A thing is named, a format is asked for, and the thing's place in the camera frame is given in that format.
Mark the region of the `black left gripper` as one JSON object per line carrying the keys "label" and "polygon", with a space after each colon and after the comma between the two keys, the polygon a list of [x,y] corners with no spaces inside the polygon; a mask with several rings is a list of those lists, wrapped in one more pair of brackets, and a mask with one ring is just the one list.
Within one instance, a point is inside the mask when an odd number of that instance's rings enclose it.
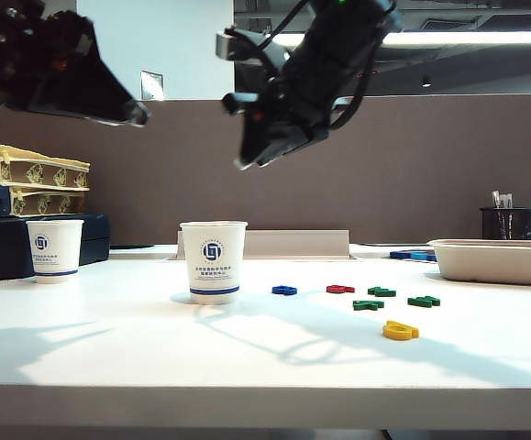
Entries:
{"label": "black left gripper", "polygon": [[[44,16],[43,6],[0,6],[0,98],[38,116],[143,127],[147,108],[102,61],[91,20],[71,10]],[[33,96],[57,79],[59,113],[27,110]]]}

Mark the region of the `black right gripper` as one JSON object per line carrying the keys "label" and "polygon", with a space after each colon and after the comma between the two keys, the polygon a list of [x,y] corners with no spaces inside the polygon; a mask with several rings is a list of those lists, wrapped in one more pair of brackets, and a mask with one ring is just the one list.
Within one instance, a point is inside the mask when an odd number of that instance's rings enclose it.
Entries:
{"label": "black right gripper", "polygon": [[[302,42],[269,77],[262,92],[227,93],[222,106],[243,115],[235,166],[267,166],[328,137],[360,105],[384,39],[382,8],[317,8]],[[351,79],[362,78],[348,109],[334,122],[331,107]]]}

